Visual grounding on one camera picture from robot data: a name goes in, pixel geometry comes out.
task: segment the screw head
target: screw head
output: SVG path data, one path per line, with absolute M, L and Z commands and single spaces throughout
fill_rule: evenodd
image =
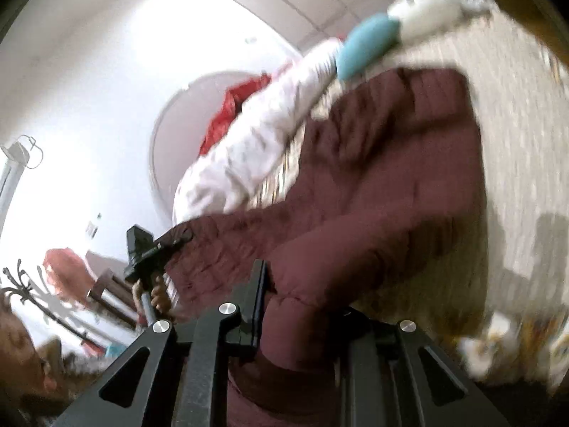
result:
M 400 322 L 399 327 L 403 332 L 415 332 L 417 330 L 417 325 L 410 319 Z
M 222 304 L 219 307 L 219 312 L 222 315 L 232 315 L 236 311 L 237 311 L 237 306 L 229 302 L 227 302 L 226 304 Z
M 165 319 L 160 319 L 152 325 L 152 330 L 156 333 L 166 332 L 168 329 L 170 329 L 170 323 Z

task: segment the hand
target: hand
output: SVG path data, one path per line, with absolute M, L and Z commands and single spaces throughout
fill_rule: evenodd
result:
M 144 316 L 142 302 L 140 301 L 142 292 L 142 284 L 139 280 L 133 286 L 133 298 L 138 314 Z M 172 308 L 172 301 L 166 292 L 166 284 L 164 284 L 164 278 L 161 274 L 157 274 L 155 276 L 154 288 L 152 289 L 150 296 L 152 298 L 152 306 L 156 308 L 160 313 L 166 314 Z

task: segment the red clothing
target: red clothing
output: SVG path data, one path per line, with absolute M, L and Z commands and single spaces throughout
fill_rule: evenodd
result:
M 241 113 L 241 105 L 249 96 L 265 88 L 271 82 L 271 75 L 262 74 L 251 77 L 246 82 L 229 88 L 225 93 L 221 110 L 209 122 L 206 136 L 200 146 L 200 156 L 206 155 L 209 150 L 221 141 L 227 134 L 227 130 Z
M 483 187 L 466 79 L 395 69 L 340 98 L 328 121 L 307 121 L 284 202 L 166 233 L 163 242 L 194 235 L 166 269 L 190 315 L 222 303 L 255 258 L 269 262 L 260 352 L 232 364 L 229 425 L 329 425 L 329 313 L 448 251 Z

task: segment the patterned fabric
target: patterned fabric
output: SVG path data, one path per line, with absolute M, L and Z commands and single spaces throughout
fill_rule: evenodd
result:
M 539 381 L 553 392 L 569 367 L 569 77 L 547 48 L 485 3 L 487 15 L 389 53 L 365 78 L 399 65 L 466 73 L 483 132 L 486 215 L 451 254 L 356 306 L 381 321 L 415 320 L 476 380 Z M 355 84 L 333 82 L 312 117 L 326 119 Z M 301 128 L 249 206 L 284 199 L 302 140 Z

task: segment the coat rack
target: coat rack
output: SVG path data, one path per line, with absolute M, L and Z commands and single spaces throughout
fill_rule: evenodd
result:
M 12 286 L 6 288 L 0 288 L 0 294 L 5 297 L 8 303 L 12 296 L 18 295 L 22 304 L 25 302 L 31 302 L 39 308 L 44 313 L 46 321 L 47 318 L 50 318 L 87 344 L 100 347 L 100 344 L 90 339 L 87 335 L 87 331 L 90 330 L 89 324 L 73 315 L 75 311 L 78 311 L 78 308 L 73 305 L 64 306 L 57 296 L 49 292 L 47 284 L 43 278 L 42 268 L 38 267 L 39 279 L 43 285 L 43 288 L 40 288 L 33 279 L 30 278 L 29 274 L 25 270 L 21 269 L 21 265 L 22 260 L 18 259 L 17 277 L 14 277 L 8 268 L 4 268 L 2 270 L 4 276 L 6 276 L 12 284 Z M 84 330 L 77 330 L 65 320 L 66 318 L 74 325 L 82 327 Z

